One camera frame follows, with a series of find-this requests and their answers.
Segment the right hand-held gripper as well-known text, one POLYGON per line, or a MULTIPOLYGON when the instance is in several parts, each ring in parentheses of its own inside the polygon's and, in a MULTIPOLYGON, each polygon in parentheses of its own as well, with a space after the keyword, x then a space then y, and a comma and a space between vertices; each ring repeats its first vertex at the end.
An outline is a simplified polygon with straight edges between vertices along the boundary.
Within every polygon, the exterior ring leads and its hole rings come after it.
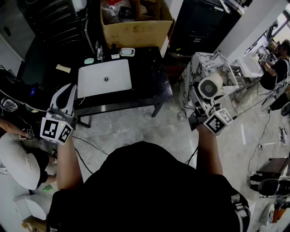
POLYGON ((199 125, 204 125, 213 134, 219 135, 222 130, 234 121, 221 103, 216 103, 212 107, 204 106, 204 100, 197 88, 191 85, 188 91, 195 107, 194 112, 188 118, 191 131, 195 130, 199 125))

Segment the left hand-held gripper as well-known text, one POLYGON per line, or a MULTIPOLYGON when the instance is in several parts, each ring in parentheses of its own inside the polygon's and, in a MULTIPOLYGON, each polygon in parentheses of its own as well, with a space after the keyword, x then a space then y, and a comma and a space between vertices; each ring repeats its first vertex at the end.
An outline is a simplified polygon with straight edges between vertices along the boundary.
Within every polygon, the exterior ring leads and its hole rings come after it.
POLYGON ((73 83, 63 86, 53 95, 50 108, 41 121, 41 138, 58 145, 65 145, 77 122, 77 117, 74 115, 76 99, 77 85, 73 83))

